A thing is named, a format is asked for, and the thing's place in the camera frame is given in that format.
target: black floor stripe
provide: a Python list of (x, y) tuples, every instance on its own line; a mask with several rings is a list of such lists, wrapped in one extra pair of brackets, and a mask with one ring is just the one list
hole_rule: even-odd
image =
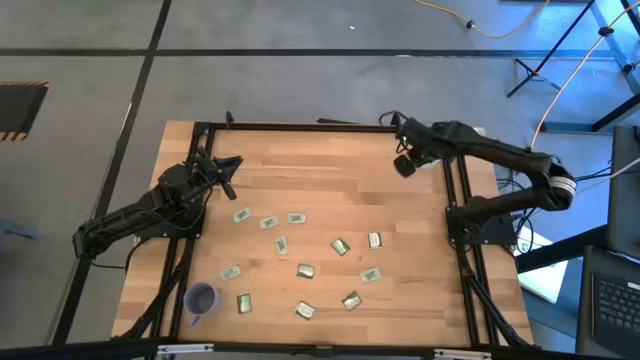
[(145, 56), (147, 49), (119, 48), (0, 48), (0, 56), (75, 56), (75, 57), (126, 57)]
[[(160, 49), (156, 56), (410, 56), (410, 57), (484, 57), (543, 58), (548, 50), (419, 50), (419, 49)], [(586, 50), (557, 50), (553, 57), (582, 58)], [(592, 58), (612, 58), (610, 50), (595, 50)]]
[[(153, 51), (158, 48), (160, 36), (162, 35), (162, 30), (164, 29), (164, 25), (167, 21), (170, 7), (171, 0), (163, 0), (160, 14), (158, 15), (158, 20), (153, 30), (153, 36), (149, 42), (149, 48), (146, 51), (147, 55), (142, 63), (140, 74), (138, 75), (138, 81), (136, 82), (133, 95), (131, 96), (129, 111), (125, 117), (124, 124), (122, 125), (122, 130), (111, 156), (107, 174), (96, 200), (96, 206), (93, 211), (94, 218), (104, 216), (109, 208), (109, 203), (111, 202), (111, 197), (116, 186), (116, 180), (120, 173), (120, 166), (124, 159), (124, 153), (127, 149), (129, 138), (131, 137), (131, 131), (133, 130), (138, 109), (140, 108), (144, 88), (147, 84), (149, 73), (151, 72), (151, 65), (153, 64), (154, 58)], [(84, 284), (89, 274), (90, 266), (89, 261), (80, 261), (76, 267), (73, 281), (69, 287), (69, 292), (67, 293), (67, 298), (60, 314), (60, 320), (53, 336), (53, 345), (61, 345), (67, 342), (69, 332), (73, 325), (73, 319), (82, 297), (82, 290), (84, 289)]]

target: yellow cable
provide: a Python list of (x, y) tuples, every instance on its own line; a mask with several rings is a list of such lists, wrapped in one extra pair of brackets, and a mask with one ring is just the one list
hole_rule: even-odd
[[(624, 9), (624, 11), (620, 13), (620, 15), (618, 15), (615, 19), (613, 19), (611, 24), (609, 24), (607, 27), (608, 28), (613, 27), (613, 25), (615, 25), (615, 23), (617, 23), (618, 20), (620, 20), (620, 18), (624, 14), (626, 14), (627, 12), (629, 12), (631, 9), (633, 9), (634, 7), (636, 7), (638, 5), (640, 5), (640, 1), (636, 1), (635, 3), (631, 4), (628, 8)], [(535, 143), (536, 143), (536, 138), (538, 137), (538, 133), (540, 133), (540, 128), (542, 127), (542, 124), (544, 124), (544, 121), (546, 120), (547, 116), (549, 116), (549, 112), (551, 112), (551, 108), (553, 108), (553, 105), (555, 105), (556, 101), (558, 101), (558, 98), (560, 97), (560, 94), (562, 94), (562, 92), (567, 87), (567, 85), (569, 84), (571, 79), (573, 79), (573, 77), (578, 73), (578, 70), (580, 70), (582, 68), (582, 65), (584, 65), (584, 63), (587, 61), (589, 56), (591, 56), (591, 53), (593, 53), (593, 51), (598, 47), (598, 45), (600, 45), (600, 43), (602, 42), (603, 39), (604, 39), (604, 36), (600, 36), (600, 38), (598, 38), (598, 41), (596, 41), (595, 44), (593, 44), (593, 46), (591, 47), (591, 49), (589, 49), (589, 51), (584, 56), (584, 58), (582, 58), (582, 61), (580, 61), (580, 64), (578, 64), (578, 67), (576, 67), (575, 70), (573, 70), (571, 75), (569, 75), (567, 80), (560, 87), (560, 90), (558, 90), (558, 93), (553, 98), (553, 101), (551, 102), (551, 104), (549, 104), (549, 107), (547, 107), (547, 110), (544, 112), (544, 114), (542, 115), (542, 118), (540, 118), (540, 121), (538, 122), (538, 126), (536, 127), (536, 131), (533, 133), (533, 138), (531, 139), (531, 149), (533, 149), (533, 145), (535, 145)]]
[[(460, 20), (464, 21), (465, 23), (468, 23), (468, 22), (469, 22), (469, 19), (465, 18), (464, 16), (460, 15), (459, 13), (457, 13), (457, 12), (455, 12), (455, 11), (453, 11), (453, 10), (449, 9), (449, 8), (446, 8), (446, 7), (444, 7), (444, 6), (435, 5), (435, 4), (428, 3), (428, 2), (425, 2), (425, 1), (422, 1), (422, 0), (415, 0), (415, 1), (416, 1), (418, 4), (420, 4), (420, 5), (428, 6), (428, 7), (430, 7), (430, 8), (434, 8), (434, 9), (437, 9), (437, 10), (444, 11), (444, 12), (446, 12), (446, 13), (449, 13), (449, 14), (451, 14), (451, 15), (453, 15), (453, 16), (455, 16), (455, 17), (457, 17), (458, 19), (460, 19)], [(531, 21), (533, 21), (533, 19), (535, 19), (535, 18), (540, 14), (540, 12), (541, 12), (541, 11), (542, 11), (542, 10), (543, 10), (547, 5), (549, 5), (549, 3), (550, 3), (550, 2), (551, 2), (551, 0), (546, 0), (546, 1), (544, 2), (544, 4), (543, 4), (543, 5), (542, 5), (538, 10), (536, 10), (536, 12), (535, 12), (535, 13), (533, 13), (533, 15), (531, 15), (531, 16), (527, 19), (527, 21), (525, 21), (524, 23), (522, 23), (522, 25), (518, 26), (518, 27), (517, 27), (517, 28), (515, 28), (514, 30), (511, 30), (511, 31), (509, 31), (508, 33), (503, 34), (503, 35), (491, 35), (491, 34), (487, 34), (487, 33), (483, 32), (482, 30), (480, 30), (480, 29), (479, 29), (475, 24), (471, 25), (471, 28), (472, 28), (473, 30), (477, 31), (477, 32), (478, 32), (478, 34), (480, 34), (480, 35), (482, 35), (482, 36), (484, 36), (484, 37), (486, 37), (486, 38), (489, 38), (489, 39), (504, 39), (504, 38), (506, 38), (506, 37), (508, 37), (508, 36), (511, 36), (511, 35), (515, 34), (515, 33), (516, 33), (516, 32), (518, 32), (518, 31), (520, 31), (523, 27), (525, 27), (525, 26), (529, 25), (529, 23), (530, 23)]]

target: gray floor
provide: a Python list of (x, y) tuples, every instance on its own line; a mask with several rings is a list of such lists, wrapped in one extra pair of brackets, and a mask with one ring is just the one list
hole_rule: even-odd
[[(160, 3), (4, 1), (0, 47), (146, 47)], [(619, 11), (613, 0), (598, 3), (607, 16)], [(447, 6), (492, 33), (517, 26), (535, 7), (498, 0), (457, 0)], [(581, 6), (550, 5), (521, 33), (490, 41), (409, 0), (184, 0), (174, 1), (160, 46), (548, 49)], [(616, 36), (632, 57), (637, 36), (629, 26), (621, 23)], [(563, 48), (588, 49), (597, 29), (587, 14)], [(539, 59), (526, 61), (536, 65)], [(73, 262), (71, 234), (91, 212), (140, 64), (140, 58), (0, 58), (0, 80), (52, 84), (28, 140), (0, 143), (0, 217), (42, 233), (36, 240), (0, 241), (1, 348), (46, 341)], [(544, 75), (562, 83), (576, 65), (576, 60), (552, 60)], [(524, 146), (555, 94), (544, 83), (530, 83), (507, 99), (505, 93), (524, 76), (510, 59), (158, 58), (111, 207), (128, 204), (147, 189), (167, 120), (219, 121), (226, 110), (237, 121), (326, 117), (373, 123), (381, 112), (399, 109), (425, 123), (460, 120), (484, 126), (492, 137)], [(549, 119), (595, 121), (630, 95), (614, 62), (589, 61)], [(574, 174), (583, 175), (607, 166), (611, 137), (543, 134), (536, 150), (558, 155)], [(559, 240), (603, 224), (607, 197), (602, 186), (579, 196), (568, 211), (542, 212), (533, 218), (535, 230)], [(122, 241), (99, 262), (122, 263), (129, 248), (130, 242)], [(91, 271), (71, 341), (108, 338), (122, 281), (117, 270)], [(566, 348), (544, 331), (534, 326), (538, 344)]]

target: small card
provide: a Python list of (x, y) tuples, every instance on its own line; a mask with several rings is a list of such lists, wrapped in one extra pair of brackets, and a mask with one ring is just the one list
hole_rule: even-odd
[(382, 274), (379, 268), (373, 268), (361, 272), (360, 279), (362, 279), (362, 282), (378, 281), (382, 279)]
[(233, 221), (237, 223), (244, 221), (248, 218), (251, 217), (251, 209), (249, 208), (244, 208), (240, 211), (238, 211), (237, 213), (233, 214)]
[(269, 229), (274, 226), (278, 226), (280, 222), (278, 222), (277, 216), (271, 216), (268, 218), (260, 219), (260, 229)]
[(253, 308), (251, 307), (251, 295), (244, 294), (236, 297), (238, 303), (238, 314), (250, 313)]
[(313, 313), (316, 311), (316, 308), (307, 304), (304, 301), (300, 301), (296, 306), (296, 314), (302, 316), (305, 320), (311, 320)]
[(284, 236), (278, 236), (276, 238), (276, 252), (278, 255), (283, 256), (289, 253), (289, 247), (287, 246), (287, 238)]
[(307, 222), (307, 215), (298, 213), (289, 213), (287, 215), (289, 224), (304, 224)]
[(332, 242), (331, 246), (335, 249), (335, 251), (340, 256), (344, 256), (344, 254), (346, 254), (347, 251), (349, 251), (351, 249), (349, 247), (349, 245), (347, 245), (347, 243), (344, 242), (344, 240), (342, 240), (342, 239), (338, 239), (338, 240)]
[(230, 268), (226, 268), (220, 272), (222, 280), (229, 280), (241, 275), (240, 265), (233, 265)]
[(342, 300), (342, 303), (344, 304), (344, 307), (347, 309), (347, 311), (351, 311), (357, 308), (358, 305), (362, 304), (362, 299), (360, 299), (358, 293), (354, 291), (351, 294), (347, 295), (347, 297)]
[(382, 249), (382, 236), (380, 236), (380, 233), (369, 233), (369, 248)]
[(313, 276), (316, 274), (316, 268), (312, 265), (307, 264), (299, 264), (298, 265), (298, 274), (297, 276), (313, 279)]

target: wooden tabletop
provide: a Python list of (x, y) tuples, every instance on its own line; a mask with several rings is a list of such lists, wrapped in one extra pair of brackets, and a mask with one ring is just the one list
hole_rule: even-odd
[[(153, 182), (184, 161), (193, 122), (167, 123)], [(196, 242), (189, 284), (220, 289), (222, 306), (190, 327), (183, 313), (179, 337), (209, 342), (468, 346), (458, 265), (446, 242), (446, 187), (441, 165), (410, 178), (396, 173), (393, 134), (277, 131), (216, 131), (213, 155), (241, 155), (233, 178), (238, 195), (211, 197), (201, 239)], [(457, 167), (453, 166), (458, 179)], [(493, 166), (469, 157), (472, 193), (498, 194)], [(458, 201), (462, 191), (458, 187)], [(241, 223), (232, 214), (249, 207)], [(306, 224), (288, 224), (289, 212), (305, 213)], [(277, 215), (280, 225), (260, 230), (259, 219)], [(371, 250), (367, 233), (382, 234), (383, 249)], [(274, 241), (287, 237), (289, 253), (278, 256)], [(340, 257), (331, 242), (351, 250)], [(131, 260), (113, 334), (133, 325), (158, 289), (167, 240), (151, 240)], [(491, 295), (521, 337), (531, 342), (513, 258), (483, 246)], [(316, 268), (313, 279), (296, 276), (300, 263)], [(223, 281), (220, 271), (239, 264), (242, 275)], [(360, 272), (379, 267), (382, 280), (363, 283)], [(362, 304), (347, 312), (352, 291)], [(239, 314), (236, 296), (250, 293), (253, 311)], [(316, 307), (311, 320), (294, 313), (305, 301)], [(165, 309), (168, 333), (173, 300)], [(476, 299), (481, 339), (486, 341)]]

